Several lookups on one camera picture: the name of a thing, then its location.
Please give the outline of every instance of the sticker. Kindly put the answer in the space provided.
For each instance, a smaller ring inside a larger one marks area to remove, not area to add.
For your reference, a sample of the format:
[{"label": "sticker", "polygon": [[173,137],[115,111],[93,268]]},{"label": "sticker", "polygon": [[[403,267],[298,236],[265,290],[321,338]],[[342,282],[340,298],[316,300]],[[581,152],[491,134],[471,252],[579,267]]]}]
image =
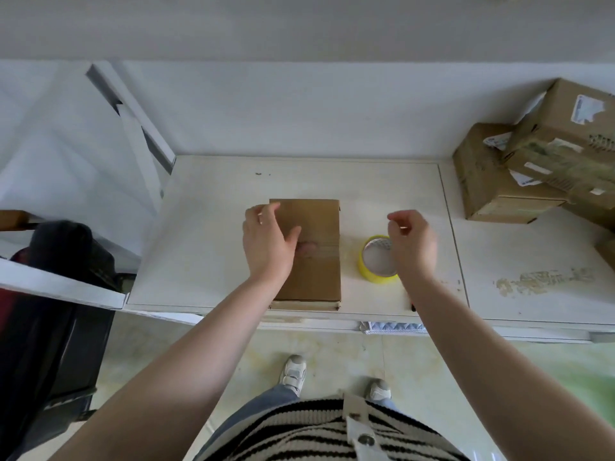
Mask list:
[{"label": "sticker", "polygon": [[564,139],[555,138],[551,142],[549,142],[548,145],[569,147],[573,149],[574,152],[577,152],[578,154],[580,154],[583,151],[583,147],[573,144],[572,142],[565,141]]},{"label": "sticker", "polygon": [[540,104],[542,103],[542,99],[544,99],[544,96],[547,94],[547,91],[538,94],[536,97],[534,97],[532,100],[530,100],[528,102],[528,104],[523,108],[523,112],[521,113],[521,115],[519,115],[519,118],[517,119],[517,121],[515,121],[513,124],[518,125],[520,123],[520,121],[525,118],[525,115],[527,115],[528,113],[530,113],[534,108],[539,107]]},{"label": "sticker", "polygon": [[530,170],[534,170],[534,171],[537,171],[537,172],[542,173],[542,174],[551,174],[551,173],[553,173],[553,171],[547,170],[546,168],[542,168],[542,166],[534,165],[534,163],[532,163],[532,162],[525,162],[524,166],[526,166]]},{"label": "sticker", "polygon": [[506,150],[506,144],[511,140],[512,132],[498,134],[497,136],[491,136],[490,138],[483,139],[483,144],[489,147],[495,147],[502,152]]},{"label": "sticker", "polygon": [[534,179],[533,177],[525,176],[524,174],[518,173],[517,171],[509,170],[515,181],[519,186],[534,186],[537,184],[541,184],[542,181],[538,179]]},{"label": "sticker", "polygon": [[588,97],[587,95],[578,95],[570,120],[578,125],[584,125],[588,122],[592,123],[594,122],[594,115],[604,110],[604,102],[602,100]]}]

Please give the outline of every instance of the person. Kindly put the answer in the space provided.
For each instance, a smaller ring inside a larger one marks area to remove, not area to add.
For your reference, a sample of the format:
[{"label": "person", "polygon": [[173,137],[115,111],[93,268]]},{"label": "person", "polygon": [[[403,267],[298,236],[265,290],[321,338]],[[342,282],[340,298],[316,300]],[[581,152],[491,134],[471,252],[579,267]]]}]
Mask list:
[{"label": "person", "polygon": [[[293,265],[300,227],[283,237],[273,203],[246,210],[250,277],[121,388],[52,461],[179,461],[218,403],[250,337]],[[434,278],[437,240],[418,211],[391,213],[399,277],[442,358],[509,460],[614,460],[615,430],[457,300]],[[367,400],[300,401],[306,362],[291,356],[280,384],[212,435],[202,460],[464,460],[403,415],[382,380]]]}]

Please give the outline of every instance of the forearm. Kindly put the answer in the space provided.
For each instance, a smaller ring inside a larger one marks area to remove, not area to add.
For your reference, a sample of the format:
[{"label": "forearm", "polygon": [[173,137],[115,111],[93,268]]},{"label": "forearm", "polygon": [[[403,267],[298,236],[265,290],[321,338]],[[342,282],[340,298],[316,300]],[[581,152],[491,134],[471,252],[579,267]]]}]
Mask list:
[{"label": "forearm", "polygon": [[453,377],[507,459],[615,459],[615,431],[435,281],[412,301]]},{"label": "forearm", "polygon": [[239,286],[105,403],[53,460],[182,459],[280,286]]}]

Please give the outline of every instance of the jeans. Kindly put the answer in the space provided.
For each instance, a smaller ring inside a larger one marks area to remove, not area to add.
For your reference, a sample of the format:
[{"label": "jeans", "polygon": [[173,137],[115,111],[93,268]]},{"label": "jeans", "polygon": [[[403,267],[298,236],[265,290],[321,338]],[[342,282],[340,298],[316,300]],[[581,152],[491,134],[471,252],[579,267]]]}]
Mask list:
[{"label": "jeans", "polygon": [[[277,384],[275,387],[268,389],[265,393],[261,393],[253,400],[245,403],[241,408],[239,408],[231,417],[226,419],[222,425],[220,425],[216,431],[211,434],[207,443],[203,445],[201,451],[196,455],[194,461],[197,461],[199,457],[203,454],[203,452],[223,433],[225,433],[228,429],[234,426],[236,423],[241,422],[244,419],[247,419],[250,416],[254,416],[259,412],[265,411],[266,409],[274,409],[278,406],[283,406],[288,403],[295,403],[299,401],[299,397],[295,395],[295,392],[288,387]],[[393,409],[394,411],[399,411],[395,406],[395,403],[390,398],[380,401],[372,401],[372,403],[380,404],[381,406],[385,406],[386,408]]]}]

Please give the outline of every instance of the shoe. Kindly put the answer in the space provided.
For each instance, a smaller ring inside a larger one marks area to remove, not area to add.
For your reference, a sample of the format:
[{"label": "shoe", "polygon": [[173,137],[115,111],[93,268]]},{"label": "shoe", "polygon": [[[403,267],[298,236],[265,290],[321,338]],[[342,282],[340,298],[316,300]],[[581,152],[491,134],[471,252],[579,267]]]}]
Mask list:
[{"label": "shoe", "polygon": [[382,379],[375,379],[367,389],[365,399],[368,401],[390,400],[390,387]]},{"label": "shoe", "polygon": [[280,375],[280,383],[293,390],[295,395],[299,396],[303,388],[303,382],[306,379],[307,368],[308,365],[303,356],[293,354],[284,364],[284,369]]}]

